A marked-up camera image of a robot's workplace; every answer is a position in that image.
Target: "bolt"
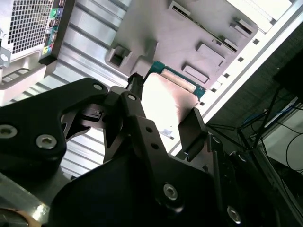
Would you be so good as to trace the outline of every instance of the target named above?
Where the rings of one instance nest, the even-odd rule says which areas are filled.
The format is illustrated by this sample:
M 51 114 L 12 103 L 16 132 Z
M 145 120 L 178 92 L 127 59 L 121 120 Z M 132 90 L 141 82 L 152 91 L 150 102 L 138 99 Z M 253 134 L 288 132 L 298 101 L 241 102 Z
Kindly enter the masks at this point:
M 16 136 L 18 133 L 14 126 L 3 124 L 0 125 L 0 139 L 9 139 Z
M 241 156 L 241 155 L 238 155 L 239 159 L 241 159 L 243 162 L 246 162 L 246 160 Z
M 128 97 L 129 97 L 130 99 L 132 99 L 132 100 L 136 100 L 136 97 L 133 96 L 133 95 L 128 95 Z
M 220 143 L 219 139 L 216 138 L 215 136 L 213 137 L 214 141 L 216 141 L 217 143 Z
M 171 184 L 166 183 L 163 187 L 163 190 L 166 197 L 169 198 L 170 200 L 174 201 L 178 198 L 178 192 L 175 189 L 175 187 L 172 186 Z
M 56 144 L 56 138 L 51 135 L 41 135 L 36 139 L 36 145 L 42 149 L 51 150 L 56 146 Z
M 9 60 L 9 58 L 5 54 L 0 55 L 0 57 L 3 61 L 8 61 Z
M 231 206 L 227 207 L 227 213 L 228 216 L 236 223 L 236 224 L 241 224 L 241 218 L 238 212 L 232 208 Z
M 94 84 L 94 88 L 97 90 L 102 90 L 102 87 L 99 84 Z

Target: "ventilation grille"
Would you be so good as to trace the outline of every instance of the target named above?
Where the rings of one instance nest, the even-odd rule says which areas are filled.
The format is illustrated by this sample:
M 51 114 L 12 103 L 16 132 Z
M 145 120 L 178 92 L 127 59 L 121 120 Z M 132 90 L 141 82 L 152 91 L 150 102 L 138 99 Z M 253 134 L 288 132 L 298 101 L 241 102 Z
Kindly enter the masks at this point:
M 53 0 L 15 0 L 9 44 L 13 43 L 13 54 L 41 45 L 47 29 Z

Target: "screw hole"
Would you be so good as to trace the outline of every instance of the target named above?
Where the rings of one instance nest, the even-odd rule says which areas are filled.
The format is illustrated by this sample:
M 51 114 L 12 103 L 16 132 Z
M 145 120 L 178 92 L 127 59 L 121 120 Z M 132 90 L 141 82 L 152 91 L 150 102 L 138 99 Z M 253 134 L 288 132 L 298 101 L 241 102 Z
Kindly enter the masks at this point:
M 150 127 L 146 127 L 146 130 L 150 133 L 152 133 L 152 129 Z
M 94 88 L 97 90 L 102 90 L 102 87 L 99 84 L 94 84 Z
M 51 143 L 52 143 L 52 139 L 51 139 L 51 138 L 48 138 L 48 137 L 43 138 L 43 139 L 42 139 L 42 143 L 44 143 L 44 144 L 46 144 L 46 145 L 51 144 Z
M 152 148 L 154 148 L 155 150 L 158 150 L 159 149 L 159 146 L 155 143 L 152 143 L 151 144 Z
M 2 135 L 10 135 L 12 133 L 12 131 L 11 131 L 11 129 L 4 128 L 4 129 L 0 130 L 0 133 Z
M 171 188 L 168 188 L 167 192 L 170 194 L 170 196 L 173 196 L 175 194 Z
M 9 58 L 5 54 L 2 54 L 0 57 L 5 62 L 7 62 L 9 60 Z
M 133 95 L 128 95 L 128 98 L 130 98 L 131 100 L 136 100 L 136 97 L 135 96 L 133 96 Z

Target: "white wall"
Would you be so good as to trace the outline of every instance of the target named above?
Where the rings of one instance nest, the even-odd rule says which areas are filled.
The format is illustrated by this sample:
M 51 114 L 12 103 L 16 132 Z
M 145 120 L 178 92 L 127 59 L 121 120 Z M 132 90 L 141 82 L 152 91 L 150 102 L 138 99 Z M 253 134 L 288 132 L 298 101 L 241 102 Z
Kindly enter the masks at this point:
M 283 122 L 283 124 L 297 132 L 303 132 L 303 111 L 295 110 L 294 114 Z M 278 162 L 287 165 L 285 158 L 286 148 L 296 135 L 298 134 L 279 125 L 264 139 L 268 155 Z M 303 169 L 303 135 L 297 137 L 291 143 L 287 157 L 292 169 Z

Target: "blue cable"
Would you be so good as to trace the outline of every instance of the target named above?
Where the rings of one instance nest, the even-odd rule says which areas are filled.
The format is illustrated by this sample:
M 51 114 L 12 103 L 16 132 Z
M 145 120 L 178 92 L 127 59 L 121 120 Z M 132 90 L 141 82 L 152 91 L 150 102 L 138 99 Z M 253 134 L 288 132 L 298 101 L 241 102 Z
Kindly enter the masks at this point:
M 292 110 L 292 109 L 294 108 L 294 105 L 295 105 L 295 104 L 291 105 L 291 106 L 288 107 L 286 110 L 282 110 L 282 111 L 280 111 L 280 112 L 276 112 L 276 114 L 286 113 L 286 112 Z M 263 113 L 260 113 L 260 114 L 257 114 L 257 113 L 256 113 L 256 114 L 253 114 L 253 115 L 249 116 L 248 118 L 246 118 L 246 120 L 244 121 L 244 123 L 243 123 L 242 125 L 244 125 L 244 124 L 246 124 L 247 122 L 250 122 L 250 121 L 256 119 L 257 117 L 261 116 L 262 114 L 263 114 Z

